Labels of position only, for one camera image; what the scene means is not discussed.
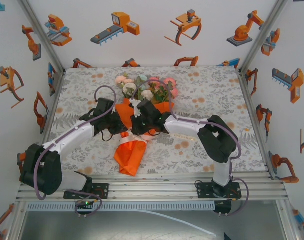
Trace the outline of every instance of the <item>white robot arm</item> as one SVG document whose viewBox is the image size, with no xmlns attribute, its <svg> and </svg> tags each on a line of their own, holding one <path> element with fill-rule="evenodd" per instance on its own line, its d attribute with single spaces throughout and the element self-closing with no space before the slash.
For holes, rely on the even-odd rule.
<svg viewBox="0 0 304 240">
<path fill-rule="evenodd" d="M 79 121 L 67 132 L 42 146 L 31 145 L 26 151 L 21 182 L 34 187 L 33 178 L 35 177 L 36 161 L 45 149 L 53 145 L 50 151 L 44 155 L 39 166 L 37 173 L 38 189 L 46 195 L 51 195 L 57 190 L 90 193 L 91 180 L 89 181 L 89 179 L 91 178 L 78 172 L 62 172 L 61 161 L 77 146 L 96 136 L 104 129 L 108 129 L 112 135 L 127 131 L 117 112 L 110 112 L 98 120 L 87 122 L 104 113 L 112 104 L 113 101 L 111 100 L 99 98 L 96 109 L 92 109 L 88 114 L 80 117 Z M 186 117 L 177 119 L 169 112 L 161 114 L 147 100 L 142 101 L 136 108 L 141 114 L 131 117 L 131 131 L 133 134 L 142 135 L 154 129 L 165 134 L 182 134 L 198 138 L 208 156 L 214 161 L 215 171 L 212 184 L 215 186 L 213 188 L 224 188 L 230 182 L 229 156 L 236 149 L 236 143 L 225 130 L 229 131 L 235 138 L 236 136 L 218 116 L 213 115 L 204 120 Z"/>
</svg>

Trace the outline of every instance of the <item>aluminum frame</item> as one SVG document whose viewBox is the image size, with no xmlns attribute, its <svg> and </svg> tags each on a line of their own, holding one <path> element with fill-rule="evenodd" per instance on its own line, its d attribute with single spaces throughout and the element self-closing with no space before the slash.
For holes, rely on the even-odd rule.
<svg viewBox="0 0 304 240">
<path fill-rule="evenodd" d="M 38 34 L 41 42 L 55 65 L 57 70 L 63 75 L 64 68 L 52 48 L 49 40 L 46 37 L 44 30 L 42 29 L 36 15 L 30 7 L 28 0 L 17 0 L 24 13 L 30 20 L 33 29 Z M 248 66 L 252 62 L 259 48 L 263 44 L 267 33 L 274 24 L 275 20 L 281 13 L 288 0 L 277 0 L 270 15 L 268 16 L 262 31 L 254 41 L 253 47 L 249 54 L 245 58 L 242 65 L 241 75 L 239 76 L 240 86 L 244 96 L 246 105 L 248 106 L 249 115 L 254 128 L 255 135 L 258 139 L 258 145 L 261 151 L 263 161 L 266 163 L 269 172 L 236 172 L 235 177 L 240 177 L 246 181 L 249 185 L 250 198 L 249 200 L 275 200 L 279 212 L 280 222 L 284 229 L 284 237 L 287 240 L 298 240 L 299 233 L 294 227 L 295 220 L 291 215 L 291 206 L 289 204 L 287 194 L 284 188 L 284 184 L 279 180 L 271 180 L 275 178 L 273 171 L 271 170 L 271 163 L 268 158 L 266 145 L 263 141 L 261 133 L 258 128 L 258 121 L 255 118 L 255 110 L 250 99 L 250 95 L 246 86 L 244 73 Z M 61 89 L 63 86 L 63 79 L 60 78 L 59 86 L 56 90 L 53 109 L 56 109 Z M 44 132 L 43 143 L 49 138 L 49 134 L 52 127 L 55 111 L 52 111 L 48 125 Z M 94 183 L 109 183 L 109 199 L 105 202 L 139 202 L 139 201 L 203 201 L 203 199 L 197 199 L 196 189 L 194 188 L 195 180 L 202 180 L 204 182 L 209 181 L 212 178 L 212 173 L 195 173 L 195 174 L 145 174 L 138 175 L 136 178 L 132 178 L 124 175 L 102 175 L 93 176 Z M 244 196 L 244 186 L 241 184 L 242 195 Z M 73 200 L 64 200 L 62 197 L 63 192 L 57 192 L 46 198 L 46 201 L 52 202 L 68 202 Z M 27 212 L 28 202 L 34 202 L 35 197 L 34 189 L 21 185 L 15 203 L 13 216 L 9 219 L 8 234 L 5 240 L 19 239 L 21 230 L 24 228 L 24 219 Z"/>
</svg>

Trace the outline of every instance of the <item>white cable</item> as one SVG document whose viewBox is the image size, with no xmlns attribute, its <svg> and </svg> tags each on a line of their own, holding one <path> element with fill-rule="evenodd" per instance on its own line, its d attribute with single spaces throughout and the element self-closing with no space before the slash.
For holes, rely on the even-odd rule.
<svg viewBox="0 0 304 240">
<path fill-rule="evenodd" d="M 190 226 L 190 227 L 192 227 L 192 228 L 195 228 L 195 229 L 197 229 L 197 230 L 199 230 L 199 231 L 202 231 L 202 232 L 204 232 L 204 233 L 206 233 L 206 234 L 209 234 L 209 235 L 212 235 L 212 236 L 216 237 L 216 234 L 214 234 L 214 233 L 212 233 L 212 232 L 210 232 L 210 231 L 206 231 L 206 230 L 204 230 L 204 229 L 202 229 L 202 228 L 200 228 L 200 227 L 198 227 L 198 226 L 192 225 L 192 224 L 190 224 L 190 223 L 188 223 L 188 222 L 186 222 L 186 221 L 179 220 L 179 219 L 177 219 L 177 218 L 173 218 L 173 217 L 170 217 L 170 216 L 166 216 L 166 215 L 163 215 L 163 214 L 160 214 L 160 213 L 157 213 L 157 212 L 153 212 L 153 211 L 144 211 L 144 210 L 134 210 L 134 211 L 135 211 L 135 212 L 140 212 L 140 213 L 145 213 L 145 214 L 157 215 L 157 216 L 160 216 L 160 217 L 163 217 L 163 218 L 166 218 L 166 219 L 170 219 L 170 220 L 173 220 L 173 221 L 176 221 L 176 222 L 185 224 L 185 225 Z"/>
</svg>

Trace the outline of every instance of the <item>pink flower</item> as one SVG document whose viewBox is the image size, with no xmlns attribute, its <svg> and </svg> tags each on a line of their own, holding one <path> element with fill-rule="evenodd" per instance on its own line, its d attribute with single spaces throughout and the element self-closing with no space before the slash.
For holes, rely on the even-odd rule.
<svg viewBox="0 0 304 240">
<path fill-rule="evenodd" d="M 128 78 L 128 79 L 125 79 L 125 80 L 123 81 L 123 83 L 124 83 L 124 84 L 128 84 L 128 83 L 131 83 L 131 84 L 132 84 L 132 83 L 134 83 L 134 80 Z"/>
<path fill-rule="evenodd" d="M 149 80 L 159 80 L 160 78 L 158 76 L 152 76 L 149 78 Z M 155 84 L 157 87 L 160 85 L 157 81 L 150 81 L 149 84 Z"/>
<path fill-rule="evenodd" d="M 115 83 L 116 84 L 119 84 L 119 83 L 122 83 L 126 80 L 126 77 L 124 76 L 117 76 L 116 79 L 115 79 Z"/>
<path fill-rule="evenodd" d="M 164 83 L 167 85 L 169 82 L 171 82 L 173 88 L 176 86 L 176 82 L 173 78 L 171 77 L 165 78 Z"/>
<path fill-rule="evenodd" d="M 178 90 L 177 90 L 177 88 L 173 88 L 173 90 L 171 90 L 171 94 L 172 94 L 173 98 L 176 98 L 177 95 L 178 95 Z"/>
</svg>

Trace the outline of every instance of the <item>floral tablecloth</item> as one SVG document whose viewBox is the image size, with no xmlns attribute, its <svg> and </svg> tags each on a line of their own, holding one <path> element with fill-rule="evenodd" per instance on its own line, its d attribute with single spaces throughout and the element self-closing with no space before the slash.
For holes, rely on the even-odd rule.
<svg viewBox="0 0 304 240">
<path fill-rule="evenodd" d="M 171 77 L 177 81 L 178 97 L 173 100 L 177 115 L 206 119 L 220 116 L 237 135 L 242 156 L 234 160 L 233 170 L 265 171 L 250 117 L 233 67 L 113 67 L 74 68 L 66 71 L 64 84 L 56 109 L 50 139 L 54 139 L 70 127 L 80 116 L 96 107 L 94 92 L 100 85 L 109 85 L 116 91 L 117 103 L 121 103 L 121 89 L 115 78 L 127 72 L 130 78 L 139 74 L 160 79 Z M 113 99 L 109 89 L 103 88 L 97 97 Z M 104 138 L 109 138 L 106 131 Z M 109 142 L 101 134 L 81 144 L 62 161 L 63 170 L 83 172 L 87 175 L 118 174 L 119 166 L 113 159 L 120 136 Z M 213 161 L 207 156 L 201 143 L 179 135 L 161 133 L 147 145 L 138 174 L 200 173 L 212 172 Z"/>
</svg>

